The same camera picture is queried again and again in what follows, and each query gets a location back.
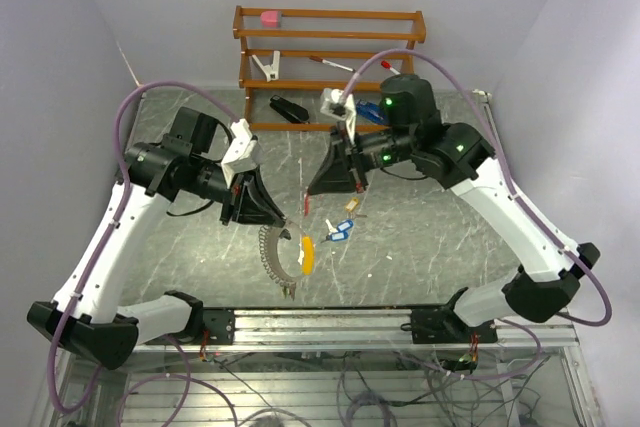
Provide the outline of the large keyring with keys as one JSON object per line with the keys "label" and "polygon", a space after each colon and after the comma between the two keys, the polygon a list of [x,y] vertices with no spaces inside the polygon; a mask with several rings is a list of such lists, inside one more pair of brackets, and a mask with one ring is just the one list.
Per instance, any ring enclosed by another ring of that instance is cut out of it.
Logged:
{"label": "large keyring with keys", "polygon": [[314,271],[315,247],[310,235],[287,220],[283,227],[262,226],[258,231],[260,260],[269,279],[285,298],[294,300],[299,284]]}

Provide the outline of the red key tag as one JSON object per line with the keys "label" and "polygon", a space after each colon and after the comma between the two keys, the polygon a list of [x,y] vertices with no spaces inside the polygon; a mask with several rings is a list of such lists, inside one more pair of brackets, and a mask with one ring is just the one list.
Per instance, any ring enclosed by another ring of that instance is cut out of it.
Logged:
{"label": "red key tag", "polygon": [[308,191],[305,191],[304,193],[304,197],[303,197],[303,217],[306,218],[309,216],[310,214],[310,194]]}

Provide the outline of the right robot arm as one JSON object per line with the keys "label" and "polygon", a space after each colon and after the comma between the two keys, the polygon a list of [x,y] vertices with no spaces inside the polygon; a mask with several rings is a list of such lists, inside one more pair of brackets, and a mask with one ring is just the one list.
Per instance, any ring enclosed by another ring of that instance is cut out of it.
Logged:
{"label": "right robot arm", "polygon": [[502,172],[495,149],[467,123],[446,123],[431,84],[415,74],[399,74],[380,85],[385,129],[356,133],[351,95],[327,88],[321,111],[337,123],[328,152],[307,188],[311,196],[361,193],[367,173],[409,161],[422,178],[436,181],[470,205],[500,235],[520,264],[514,274],[477,288],[463,288],[446,304],[442,334],[459,343],[476,326],[518,315],[544,323],[558,315],[580,288],[600,252],[579,244],[535,207]]}

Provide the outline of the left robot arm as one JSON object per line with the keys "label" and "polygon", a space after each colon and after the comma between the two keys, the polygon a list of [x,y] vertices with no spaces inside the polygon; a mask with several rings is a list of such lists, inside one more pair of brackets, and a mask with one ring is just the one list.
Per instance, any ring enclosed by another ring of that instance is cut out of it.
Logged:
{"label": "left robot arm", "polygon": [[33,303],[27,314],[53,349],[114,370],[150,340],[171,334],[192,344],[202,336],[203,303],[188,294],[171,290],[154,301],[120,304],[134,257],[179,193],[220,204],[224,225],[285,226],[261,179],[261,149],[246,120],[228,128],[231,142],[220,161],[203,157],[219,124],[182,107],[161,142],[126,152],[122,177],[72,275],[51,301]]}

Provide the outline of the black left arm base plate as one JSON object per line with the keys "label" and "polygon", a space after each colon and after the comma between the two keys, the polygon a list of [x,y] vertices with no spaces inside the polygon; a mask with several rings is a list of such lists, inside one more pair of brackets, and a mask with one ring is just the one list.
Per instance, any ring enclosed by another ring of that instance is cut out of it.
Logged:
{"label": "black left arm base plate", "polygon": [[235,312],[225,308],[205,308],[203,328],[208,345],[232,345],[236,331]]}

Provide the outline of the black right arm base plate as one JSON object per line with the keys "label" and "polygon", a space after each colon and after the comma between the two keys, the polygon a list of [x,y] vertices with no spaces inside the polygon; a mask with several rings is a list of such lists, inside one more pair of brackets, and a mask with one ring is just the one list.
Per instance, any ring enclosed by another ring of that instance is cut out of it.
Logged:
{"label": "black right arm base plate", "polygon": [[411,334],[414,345],[464,344],[472,340],[480,344],[493,344],[498,341],[491,321],[470,327],[450,310],[436,305],[412,309],[409,321],[403,323],[400,329]]}

